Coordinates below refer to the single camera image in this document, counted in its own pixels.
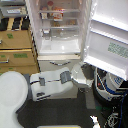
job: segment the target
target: open refrigerator door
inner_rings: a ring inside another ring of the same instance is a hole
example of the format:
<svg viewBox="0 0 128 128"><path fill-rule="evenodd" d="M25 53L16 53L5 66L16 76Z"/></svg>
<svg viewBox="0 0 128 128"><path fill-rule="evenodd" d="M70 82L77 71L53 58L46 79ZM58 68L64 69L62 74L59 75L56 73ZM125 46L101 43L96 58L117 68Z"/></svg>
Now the open refrigerator door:
<svg viewBox="0 0 128 128"><path fill-rule="evenodd" d="M128 80L128 1L93 0L83 61Z"/></svg>

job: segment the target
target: refrigerator door shelf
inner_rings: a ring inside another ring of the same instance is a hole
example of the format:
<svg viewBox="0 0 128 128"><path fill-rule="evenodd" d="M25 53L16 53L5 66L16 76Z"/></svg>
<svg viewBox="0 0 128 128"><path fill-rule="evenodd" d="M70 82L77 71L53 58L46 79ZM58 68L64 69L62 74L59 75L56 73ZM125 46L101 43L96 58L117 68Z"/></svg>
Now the refrigerator door shelf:
<svg viewBox="0 0 128 128"><path fill-rule="evenodd" d="M128 31L127 5L127 0L94 0L91 19Z"/></svg>

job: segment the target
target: refrigerator shelf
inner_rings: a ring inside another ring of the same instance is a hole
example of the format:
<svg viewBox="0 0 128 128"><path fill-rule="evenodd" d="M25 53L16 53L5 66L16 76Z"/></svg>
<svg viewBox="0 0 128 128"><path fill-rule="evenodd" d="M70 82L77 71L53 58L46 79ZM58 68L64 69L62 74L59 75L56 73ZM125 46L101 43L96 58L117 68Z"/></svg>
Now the refrigerator shelf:
<svg viewBox="0 0 128 128"><path fill-rule="evenodd" d="M78 17L63 17L63 20L77 20ZM48 19L42 19L42 20L54 20L54 17L48 17Z"/></svg>
<svg viewBox="0 0 128 128"><path fill-rule="evenodd" d="M128 31L128 1L94 0L91 20Z"/></svg>
<svg viewBox="0 0 128 128"><path fill-rule="evenodd" d="M101 23L104 23L104 24L107 24L107 25L110 25L110 26L113 26L113 27L116 27L116 28L119 28L119 29L122 29L125 31L128 31L127 24L124 24L118 20L110 19L108 17L103 17L102 15L94 15L92 17L92 20L98 21L98 22L101 22Z"/></svg>
<svg viewBox="0 0 128 128"><path fill-rule="evenodd" d="M125 43L125 44L128 44L128 40L121 38L121 37L118 37L118 36L115 36L115 35L112 35L110 33L106 33L104 31L100 31L97 29L91 29L91 32L105 36L105 37L108 37L108 38L111 38L111 39L114 39L116 41L120 41L120 42Z"/></svg>
<svg viewBox="0 0 128 128"><path fill-rule="evenodd" d="M80 12L79 9L63 9L61 11L56 11L56 10L39 10L38 13L71 13L71 12Z"/></svg>
<svg viewBox="0 0 128 128"><path fill-rule="evenodd" d="M42 21L42 29L71 29L76 30L79 29L79 25L77 20L63 20L63 21L53 21L53 20L43 20Z"/></svg>

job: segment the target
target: floor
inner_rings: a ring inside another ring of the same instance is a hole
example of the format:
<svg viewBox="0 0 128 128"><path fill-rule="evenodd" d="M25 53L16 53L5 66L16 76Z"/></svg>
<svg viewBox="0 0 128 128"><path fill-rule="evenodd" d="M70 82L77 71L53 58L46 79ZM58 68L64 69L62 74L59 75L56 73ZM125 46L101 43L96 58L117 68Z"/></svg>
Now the floor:
<svg viewBox="0 0 128 128"><path fill-rule="evenodd" d="M77 99L29 100L19 112L18 121L24 128L37 128L45 125L79 125L82 128L93 128L91 115L97 116L103 127L105 119L99 110L87 109L85 94L79 92Z"/></svg>

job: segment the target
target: refrigerator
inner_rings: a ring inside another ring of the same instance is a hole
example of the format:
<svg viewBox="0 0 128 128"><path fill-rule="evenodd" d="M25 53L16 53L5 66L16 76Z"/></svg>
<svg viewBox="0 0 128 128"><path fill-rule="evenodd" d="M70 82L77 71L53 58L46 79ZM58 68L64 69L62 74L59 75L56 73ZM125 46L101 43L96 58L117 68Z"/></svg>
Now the refrigerator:
<svg viewBox="0 0 128 128"><path fill-rule="evenodd" d="M128 80L128 0L26 0L26 6L41 71L66 64L71 70L82 61Z"/></svg>

